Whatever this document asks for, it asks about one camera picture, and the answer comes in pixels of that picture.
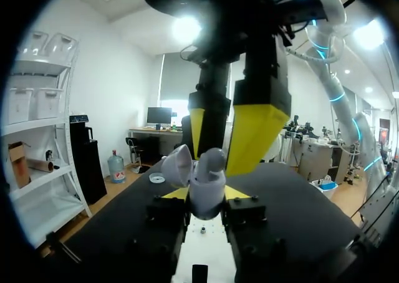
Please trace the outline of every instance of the black cabinet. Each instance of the black cabinet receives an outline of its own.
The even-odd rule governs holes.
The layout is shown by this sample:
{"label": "black cabinet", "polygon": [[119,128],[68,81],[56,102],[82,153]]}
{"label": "black cabinet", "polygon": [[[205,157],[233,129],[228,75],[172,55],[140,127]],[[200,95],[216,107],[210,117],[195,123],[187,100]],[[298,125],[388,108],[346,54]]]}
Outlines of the black cabinet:
{"label": "black cabinet", "polygon": [[97,141],[89,139],[90,127],[85,127],[86,119],[76,122],[76,116],[70,117],[70,142],[75,169],[80,187],[88,204],[96,203],[107,194],[102,177]]}

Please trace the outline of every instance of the black table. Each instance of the black table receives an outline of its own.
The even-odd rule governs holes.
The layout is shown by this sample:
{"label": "black table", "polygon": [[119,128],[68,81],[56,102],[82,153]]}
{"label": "black table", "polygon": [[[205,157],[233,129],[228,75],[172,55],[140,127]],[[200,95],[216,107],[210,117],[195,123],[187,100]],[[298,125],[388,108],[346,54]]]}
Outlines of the black table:
{"label": "black table", "polygon": [[[156,185],[149,175],[160,171],[157,163],[100,210],[66,245],[82,259],[107,251],[125,250],[145,220],[145,206],[155,195],[175,190],[168,183]],[[228,178],[227,185],[250,196],[258,195],[275,237],[284,238],[288,258],[317,260],[347,245],[360,230],[316,188],[288,166],[260,163],[248,175]]]}

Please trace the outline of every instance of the storage bin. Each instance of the storage bin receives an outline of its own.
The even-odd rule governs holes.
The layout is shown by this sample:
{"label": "storage bin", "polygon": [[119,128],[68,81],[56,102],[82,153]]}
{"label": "storage bin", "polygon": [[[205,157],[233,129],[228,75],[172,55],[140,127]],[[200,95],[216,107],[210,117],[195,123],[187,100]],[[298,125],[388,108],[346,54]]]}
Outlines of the storage bin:
{"label": "storage bin", "polygon": [[338,184],[335,182],[330,182],[323,185],[323,188],[320,188],[320,185],[317,184],[318,180],[314,180],[311,182],[315,188],[317,188],[324,196],[331,200],[332,196],[335,193],[335,190],[338,188]]}
{"label": "storage bin", "polygon": [[37,91],[37,118],[57,118],[59,114],[59,104],[61,89],[40,88]]}
{"label": "storage bin", "polygon": [[26,122],[29,119],[33,89],[11,88],[8,103],[8,123]]}

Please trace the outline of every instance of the wooden floor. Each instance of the wooden floor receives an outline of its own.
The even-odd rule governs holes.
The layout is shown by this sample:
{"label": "wooden floor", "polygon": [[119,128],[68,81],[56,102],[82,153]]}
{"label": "wooden floor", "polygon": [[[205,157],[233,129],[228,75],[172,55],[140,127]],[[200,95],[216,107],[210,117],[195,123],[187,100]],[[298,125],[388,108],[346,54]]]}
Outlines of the wooden floor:
{"label": "wooden floor", "polygon": [[[354,179],[353,185],[343,182],[331,199],[349,217],[363,204],[367,191],[365,173],[362,170],[357,170],[357,174],[360,178]],[[352,220],[357,226],[360,225],[361,219],[358,213]]]}
{"label": "wooden floor", "polygon": [[[139,178],[140,174],[133,173],[130,169],[132,166],[125,168],[126,181],[125,183],[112,183],[110,178],[105,178],[105,187],[107,188],[107,195],[97,201],[95,204],[90,205],[90,210],[93,215],[99,212],[105,205],[107,205],[114,197],[121,193],[125,188],[130,186],[134,181]],[[346,182],[342,183],[335,191],[331,201],[335,203],[347,216],[351,215],[363,204],[365,193],[367,189],[367,182],[364,177],[363,171],[357,171],[360,175],[359,179],[354,179],[353,185],[348,185]],[[58,230],[57,235],[62,242],[65,242],[79,231],[89,221],[85,213],[80,213],[75,219],[71,220],[64,227]],[[356,225],[360,224],[360,215],[357,214],[353,217]],[[43,244],[39,250],[42,255],[49,253],[46,244]]]}
{"label": "wooden floor", "polygon": [[[125,167],[126,180],[124,183],[112,183],[110,177],[106,177],[105,187],[107,189],[107,194],[98,200],[96,203],[89,205],[90,211],[93,215],[98,213],[105,205],[107,205],[114,197],[120,194],[123,190],[129,187],[134,181],[141,176],[141,174],[133,173],[130,169],[132,165]],[[86,213],[78,214],[73,220],[69,221],[64,227],[57,231],[57,236],[62,242],[65,242],[79,231],[85,224],[89,221],[89,217]],[[40,246],[39,251],[43,256],[49,253],[49,249],[46,243]]]}

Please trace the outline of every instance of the office chair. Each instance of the office chair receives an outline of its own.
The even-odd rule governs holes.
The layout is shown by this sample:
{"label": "office chair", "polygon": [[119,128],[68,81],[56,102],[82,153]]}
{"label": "office chair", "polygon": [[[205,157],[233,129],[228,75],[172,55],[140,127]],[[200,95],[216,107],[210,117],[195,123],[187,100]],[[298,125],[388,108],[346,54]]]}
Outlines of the office chair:
{"label": "office chair", "polygon": [[191,135],[191,119],[190,116],[185,116],[181,119],[181,129],[183,131],[183,136],[181,138],[181,143],[176,144],[174,149],[182,145],[187,145],[191,157],[194,159],[194,146],[193,146],[193,136]]}
{"label": "office chair", "polygon": [[136,138],[126,138],[126,144],[129,146],[130,162],[139,164],[138,167],[132,168],[132,172],[136,174],[141,174],[150,169],[149,166],[142,165],[142,158],[140,154],[143,153],[145,150],[140,147],[138,140]]}

